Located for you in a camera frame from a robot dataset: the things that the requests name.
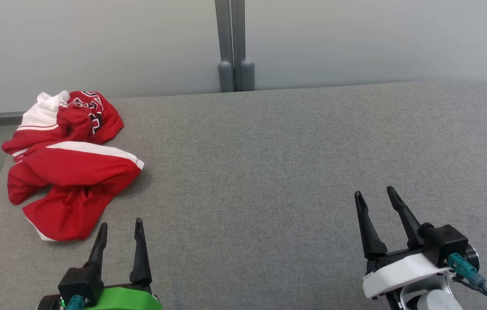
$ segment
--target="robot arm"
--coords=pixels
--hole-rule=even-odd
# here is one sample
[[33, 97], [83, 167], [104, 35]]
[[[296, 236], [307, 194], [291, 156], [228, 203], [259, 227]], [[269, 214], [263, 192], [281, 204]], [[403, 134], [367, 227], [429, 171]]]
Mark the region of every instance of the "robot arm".
[[37, 310], [161, 310], [157, 296], [152, 294], [150, 262], [144, 226], [136, 219], [135, 263], [129, 276], [130, 283], [104, 286], [102, 282], [102, 255], [108, 239], [108, 224], [102, 223], [90, 251], [88, 261], [81, 268], [70, 268], [60, 281], [60, 294], [41, 299]]
[[355, 193], [367, 259], [362, 284], [366, 297], [377, 300], [386, 296], [391, 310], [435, 310], [440, 304], [449, 310], [462, 310], [450, 289], [452, 280], [487, 296], [485, 280], [477, 273], [479, 257], [468, 239], [451, 225], [437, 228], [430, 223], [420, 225], [393, 187], [387, 187], [387, 194], [408, 238], [407, 249], [390, 253], [373, 227], [364, 197], [361, 192]]

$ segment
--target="gray table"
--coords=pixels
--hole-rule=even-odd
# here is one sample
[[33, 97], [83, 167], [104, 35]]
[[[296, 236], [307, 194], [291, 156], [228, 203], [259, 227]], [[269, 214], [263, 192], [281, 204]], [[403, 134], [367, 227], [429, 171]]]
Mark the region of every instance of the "gray table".
[[[364, 298], [353, 194], [390, 250], [405, 234], [385, 187], [421, 221], [469, 237], [487, 277], [487, 83], [399, 83], [112, 100], [108, 143], [146, 166], [106, 208], [102, 278], [128, 280], [145, 223], [165, 309], [379, 309]], [[84, 242], [39, 239], [0, 176], [0, 309], [56, 292]], [[43, 196], [35, 196], [31, 201]], [[454, 285], [468, 310], [487, 298]]]

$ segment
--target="white robot part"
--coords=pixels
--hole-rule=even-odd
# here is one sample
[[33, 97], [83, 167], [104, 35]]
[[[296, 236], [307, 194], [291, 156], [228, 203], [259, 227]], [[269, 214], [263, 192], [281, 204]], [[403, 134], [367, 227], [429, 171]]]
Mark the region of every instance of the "white robot part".
[[433, 290], [423, 294], [417, 302], [417, 310], [463, 310], [452, 296], [443, 290]]
[[382, 267], [374, 273], [368, 273], [364, 277], [362, 289], [367, 298], [373, 298], [447, 270], [450, 267], [438, 268], [427, 257], [418, 253]]

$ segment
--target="white wall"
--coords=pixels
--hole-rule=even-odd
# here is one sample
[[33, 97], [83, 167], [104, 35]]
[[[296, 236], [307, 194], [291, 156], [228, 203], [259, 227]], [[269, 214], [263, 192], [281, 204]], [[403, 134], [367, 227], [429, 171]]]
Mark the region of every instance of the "white wall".
[[0, 112], [39, 92], [219, 92], [214, 0], [0, 0]]
[[487, 81], [487, 0], [248, 0], [257, 90]]

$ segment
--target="gray pole base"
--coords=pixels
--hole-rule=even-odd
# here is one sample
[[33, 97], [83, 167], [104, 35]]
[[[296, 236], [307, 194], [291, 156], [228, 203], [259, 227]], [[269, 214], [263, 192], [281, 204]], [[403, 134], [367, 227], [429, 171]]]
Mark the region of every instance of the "gray pole base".
[[229, 61], [219, 63], [219, 80], [221, 93], [234, 91], [234, 67]]
[[255, 63], [251, 59], [244, 59], [240, 72], [242, 92], [255, 90]]

